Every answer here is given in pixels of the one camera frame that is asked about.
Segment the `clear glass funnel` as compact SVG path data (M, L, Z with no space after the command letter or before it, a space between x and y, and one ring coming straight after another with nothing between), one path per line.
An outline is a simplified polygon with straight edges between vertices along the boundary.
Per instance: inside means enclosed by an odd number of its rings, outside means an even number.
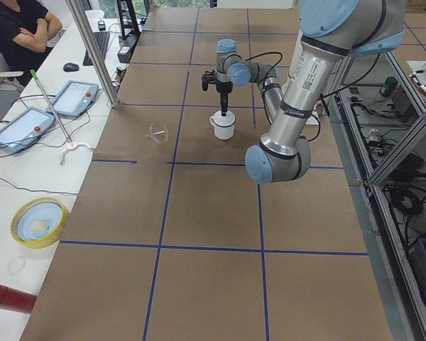
M169 139L169 131L167 126L161 123L152 123L148 128L146 138L160 144L167 143Z

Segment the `white enamel mug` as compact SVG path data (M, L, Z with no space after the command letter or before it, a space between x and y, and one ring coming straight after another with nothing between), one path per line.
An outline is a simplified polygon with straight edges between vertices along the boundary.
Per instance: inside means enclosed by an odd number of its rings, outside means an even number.
M214 136L221 140L230 139L234 135L236 117L233 112L215 112L209 118L214 129Z

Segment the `black box with label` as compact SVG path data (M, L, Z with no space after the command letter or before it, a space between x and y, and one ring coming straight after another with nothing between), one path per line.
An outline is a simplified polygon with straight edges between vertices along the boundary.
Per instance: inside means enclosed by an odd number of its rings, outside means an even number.
M120 41L120 48L117 52L117 57L120 63L128 64L131 61L133 52L136 48L138 38L135 35L127 37Z

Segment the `far blue teach pendant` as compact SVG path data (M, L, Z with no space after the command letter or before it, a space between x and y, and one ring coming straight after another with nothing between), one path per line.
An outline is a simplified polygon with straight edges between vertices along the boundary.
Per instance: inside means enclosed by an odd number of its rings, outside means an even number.
M70 80L51 101L57 114L77 118L95 101L99 85Z

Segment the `blue teach pendant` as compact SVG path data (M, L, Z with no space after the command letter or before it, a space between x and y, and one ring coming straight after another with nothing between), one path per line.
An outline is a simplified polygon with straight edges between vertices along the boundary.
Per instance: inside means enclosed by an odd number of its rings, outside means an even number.
M70 80L51 101L57 114L77 118L95 101L99 85Z
M54 124L55 117L36 107L29 107L0 128L0 151L19 153L38 141Z

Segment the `black computer mouse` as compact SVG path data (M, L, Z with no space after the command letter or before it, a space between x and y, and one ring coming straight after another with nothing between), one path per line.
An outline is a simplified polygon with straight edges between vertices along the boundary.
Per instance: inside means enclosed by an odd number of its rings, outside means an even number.
M65 72L76 72L79 70L79 65L76 63L66 63L63 65L63 70Z

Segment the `white plastic clamp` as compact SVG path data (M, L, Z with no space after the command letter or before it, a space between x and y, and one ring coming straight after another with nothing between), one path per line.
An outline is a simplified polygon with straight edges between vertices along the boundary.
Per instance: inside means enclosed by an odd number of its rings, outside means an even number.
M66 148L64 148L61 151L60 154L60 165L63 166L65 164L65 157L66 155L71 152L71 151L75 151L81 147L85 147L90 151L93 151L94 148L92 146L90 146L87 142L77 142L77 141L69 141L68 145Z

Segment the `long metal rod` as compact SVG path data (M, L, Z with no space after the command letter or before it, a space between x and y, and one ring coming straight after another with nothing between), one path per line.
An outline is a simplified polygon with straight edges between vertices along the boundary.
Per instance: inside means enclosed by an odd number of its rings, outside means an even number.
M30 74L31 74L32 78L35 80L35 83L37 84L38 88L40 89L40 91L41 91L41 93L42 93L43 97L45 98L46 102L48 103L48 106L49 106L49 108L50 108L50 110L51 110L51 112L52 112L53 116L55 117L55 120L56 120L56 121L57 121L57 123L59 124L59 126L60 126L60 128L61 128L62 132L64 133L64 135L65 135L65 138L66 138L67 142L68 142L69 144L73 145L73 140L71 139L71 137L70 137L70 135L68 134L68 132L67 132L67 130L66 130L66 128L65 128L65 126L63 125L63 123L62 123L62 121L61 121L61 119L60 119L60 117L59 117L58 113L55 111L55 108L53 107L53 103L50 101L50 99L49 99L49 96L48 96L47 92L46 92L46 91L45 91L45 89L43 88L43 86L42 86L42 84L41 84L41 82L40 82L40 80L39 80L39 78L38 78L38 76L37 76L37 74L36 74L36 71L35 71L34 69L31 69L31 70L30 70Z

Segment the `near blue teach pendant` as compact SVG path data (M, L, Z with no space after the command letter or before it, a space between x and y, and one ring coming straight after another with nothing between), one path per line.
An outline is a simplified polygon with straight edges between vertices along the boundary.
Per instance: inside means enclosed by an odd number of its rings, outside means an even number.
M55 117L36 107L29 107L0 128L0 151L19 153L38 141L54 124Z

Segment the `person in black shirt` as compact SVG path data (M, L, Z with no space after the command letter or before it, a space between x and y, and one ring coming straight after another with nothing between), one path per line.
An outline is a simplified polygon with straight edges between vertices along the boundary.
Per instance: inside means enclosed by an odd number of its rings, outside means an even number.
M0 1L0 53L26 86L52 50L48 41L62 30L60 19L39 1Z

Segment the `yellow tape roll with dish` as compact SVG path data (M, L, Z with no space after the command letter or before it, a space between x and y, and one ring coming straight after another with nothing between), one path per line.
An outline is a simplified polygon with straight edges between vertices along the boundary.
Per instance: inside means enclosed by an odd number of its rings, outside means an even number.
M70 211L59 200L36 198L13 216L10 233L16 242L29 249L43 249L60 239L69 215Z

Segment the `red bottle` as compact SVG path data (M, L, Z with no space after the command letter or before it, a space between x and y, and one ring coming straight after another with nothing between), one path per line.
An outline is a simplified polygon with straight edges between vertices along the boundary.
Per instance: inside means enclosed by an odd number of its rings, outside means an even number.
M0 284L0 309L30 314L37 295Z

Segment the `aluminium frame post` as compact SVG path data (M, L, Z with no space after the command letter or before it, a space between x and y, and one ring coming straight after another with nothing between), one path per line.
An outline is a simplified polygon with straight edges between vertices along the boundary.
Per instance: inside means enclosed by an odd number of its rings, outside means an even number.
M102 89L106 94L110 107L115 108L119 103L119 98L117 97L116 90L109 78L107 67L102 54L100 53L97 41L94 38L94 34L84 11L82 2L79 0L66 0L65 2L80 32L84 46L93 62L97 77L99 78Z

